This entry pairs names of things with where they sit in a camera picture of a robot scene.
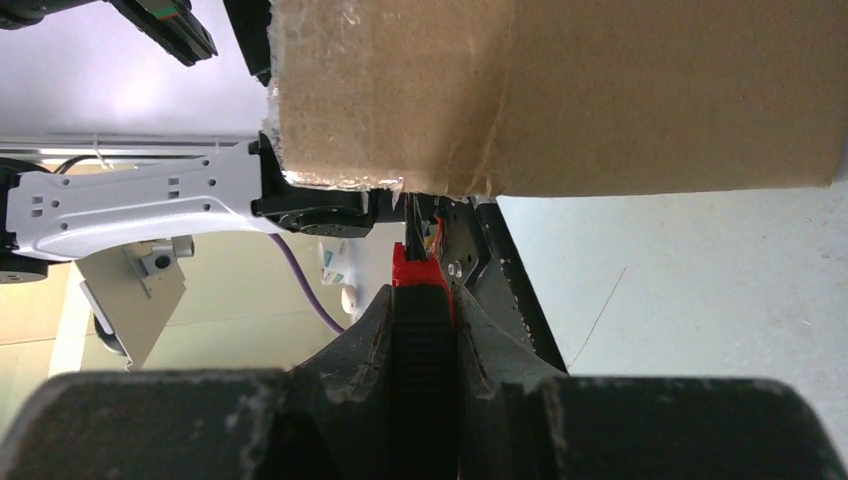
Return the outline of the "black monitor on stand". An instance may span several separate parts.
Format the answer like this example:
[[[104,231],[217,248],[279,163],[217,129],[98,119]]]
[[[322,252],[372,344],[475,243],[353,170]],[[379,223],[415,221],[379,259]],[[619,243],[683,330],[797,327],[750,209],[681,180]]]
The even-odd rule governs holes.
[[[77,260],[80,288],[97,337],[139,371],[186,292],[179,262],[195,254],[192,236],[112,247]]]

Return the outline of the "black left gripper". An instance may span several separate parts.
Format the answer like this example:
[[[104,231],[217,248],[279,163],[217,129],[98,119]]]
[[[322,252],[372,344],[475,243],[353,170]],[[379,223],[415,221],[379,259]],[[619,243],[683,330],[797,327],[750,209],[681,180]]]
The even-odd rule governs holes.
[[[91,4],[92,0],[1,0],[1,28],[34,26],[47,16]],[[218,54],[192,3],[174,0],[106,0],[134,27],[186,67]],[[249,74],[267,87],[271,80],[269,0],[224,0],[224,8]]]

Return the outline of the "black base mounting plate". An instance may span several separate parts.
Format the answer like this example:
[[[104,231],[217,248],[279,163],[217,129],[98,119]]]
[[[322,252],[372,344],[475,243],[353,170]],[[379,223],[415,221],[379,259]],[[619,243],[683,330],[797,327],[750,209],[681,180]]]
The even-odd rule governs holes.
[[[492,198],[433,201],[442,222],[441,266],[490,319],[554,368],[567,367],[503,213]]]

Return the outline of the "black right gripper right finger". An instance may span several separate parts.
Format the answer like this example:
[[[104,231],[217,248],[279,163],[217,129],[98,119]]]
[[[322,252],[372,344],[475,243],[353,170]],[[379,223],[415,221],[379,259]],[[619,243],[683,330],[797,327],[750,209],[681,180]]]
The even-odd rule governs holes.
[[[465,289],[458,327],[464,479],[843,479],[818,416],[764,378],[571,376]]]

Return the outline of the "brown cardboard express box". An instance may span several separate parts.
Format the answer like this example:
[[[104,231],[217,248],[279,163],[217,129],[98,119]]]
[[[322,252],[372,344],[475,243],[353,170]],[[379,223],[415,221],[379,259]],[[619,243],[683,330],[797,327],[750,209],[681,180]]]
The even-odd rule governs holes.
[[[843,1],[275,1],[269,40],[299,185],[652,195],[843,163]]]

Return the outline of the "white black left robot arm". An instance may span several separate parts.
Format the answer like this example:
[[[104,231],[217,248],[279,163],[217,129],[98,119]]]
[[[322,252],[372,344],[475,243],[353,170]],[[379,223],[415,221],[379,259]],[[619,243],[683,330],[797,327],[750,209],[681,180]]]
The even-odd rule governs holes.
[[[1,29],[94,1],[1,1]],[[217,54],[191,1],[105,1],[185,66]],[[223,1],[250,74],[271,78],[270,1]],[[406,203],[368,193],[297,187],[284,179],[270,139],[139,170],[72,176],[1,157],[1,284],[46,279],[49,266],[113,247],[211,232],[283,231],[363,238],[402,221]]]

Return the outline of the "red black utility knife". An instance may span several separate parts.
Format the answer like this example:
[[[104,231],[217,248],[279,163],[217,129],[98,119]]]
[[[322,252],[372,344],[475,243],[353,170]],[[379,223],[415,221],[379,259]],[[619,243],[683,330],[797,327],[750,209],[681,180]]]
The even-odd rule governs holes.
[[[405,196],[404,221],[392,257],[389,471],[394,479],[455,479],[453,303],[415,194]]]

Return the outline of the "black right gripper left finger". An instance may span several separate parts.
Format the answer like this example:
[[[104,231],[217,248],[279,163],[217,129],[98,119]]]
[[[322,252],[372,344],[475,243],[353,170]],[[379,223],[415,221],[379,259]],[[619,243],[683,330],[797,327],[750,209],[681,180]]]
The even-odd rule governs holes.
[[[388,313],[291,370],[62,374],[1,445],[5,479],[387,479]]]

